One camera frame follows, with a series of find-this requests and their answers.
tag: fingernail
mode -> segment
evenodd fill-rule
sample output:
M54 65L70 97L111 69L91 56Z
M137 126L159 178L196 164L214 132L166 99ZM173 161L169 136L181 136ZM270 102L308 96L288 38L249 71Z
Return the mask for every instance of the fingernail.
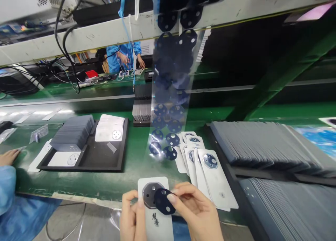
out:
M173 189L170 192L173 193L173 194L176 194L178 191L179 191L179 189Z
M139 200L138 200L138 207L139 208L143 208L144 207L144 199L141 197L141 198L139 198Z
M168 199L172 204L176 203L176 195L174 195L174 194L169 194L169 195L167 195L167 199Z

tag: white shelf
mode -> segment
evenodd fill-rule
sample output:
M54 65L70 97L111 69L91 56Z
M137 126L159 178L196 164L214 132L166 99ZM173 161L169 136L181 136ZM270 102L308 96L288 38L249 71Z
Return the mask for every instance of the white shelf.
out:
M204 7L202 18L194 29L219 25L262 15L274 14L332 0L224 0ZM128 29L128 17L124 18ZM160 36L153 11L131 17L133 40L146 40ZM178 32L178 24L171 31ZM63 33L59 33L61 43ZM121 19L78 28L69 34L66 48L69 53L101 48L128 42ZM0 65L28 62L61 54L54 35L36 38L0 47Z

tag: red object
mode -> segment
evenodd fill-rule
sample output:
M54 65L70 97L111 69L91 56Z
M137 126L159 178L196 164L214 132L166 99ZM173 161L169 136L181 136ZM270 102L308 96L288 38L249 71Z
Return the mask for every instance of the red object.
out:
M98 77L98 73L95 70L85 72L89 78Z

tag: green workbench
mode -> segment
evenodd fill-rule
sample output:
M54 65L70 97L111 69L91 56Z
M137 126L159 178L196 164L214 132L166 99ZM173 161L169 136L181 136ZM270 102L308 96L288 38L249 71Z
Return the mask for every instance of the green workbench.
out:
M185 130L195 131L197 135L203 137L205 147L209 148L210 144L203 133L204 124L212 120L225 118L231 110L231 107L189 109ZM332 116L335 112L335 103L265 106L259 109L251 120L316 126L323 125L317 118ZM131 112L108 114L127 117L132 121ZM34 115L24 123L17 125L14 134L0 145L0 153L27 146L14 162L14 166L17 168L17 193L120 207L122 194L137 189L139 178L166 176L169 180L169 188L177 183L190 181L186 174L180 174L177 171L175 162L165 161L160 163L146 155L149 128L134 128L132 123L129 125L124 172L122 173L52 171L28 173L29 164L40 152L45 142L52 138L62 123L74 114L56 114L47 122L49 125L48 136L41 138L39 143L28 144L31 132L46 123L42 120L44 116ZM100 116L101 113L93 113L95 119L100 118ZM219 216L223 222L244 224L238 210L219 211Z

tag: hand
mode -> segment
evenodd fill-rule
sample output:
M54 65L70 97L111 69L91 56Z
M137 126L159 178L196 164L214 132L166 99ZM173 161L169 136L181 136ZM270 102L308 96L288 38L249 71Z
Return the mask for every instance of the hand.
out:
M141 198L131 206L131 200L138 198L138 192L132 190L122 195L120 217L121 241L146 241L145 205Z
M19 153L18 149L13 149L0 155L0 166L11 166Z
M138 54L137 57L138 57L138 62L140 64L140 69L144 69L146 65L145 65L145 62L143 61L143 59L141 58L141 55Z
M171 192L167 198L187 222L192 240L224 241L216 207L201 191L185 182Z
M123 53L121 52L117 52L117 56L120 58L121 62L126 65L126 64L129 64L130 63L130 59L129 58L126 58L126 55L124 55Z

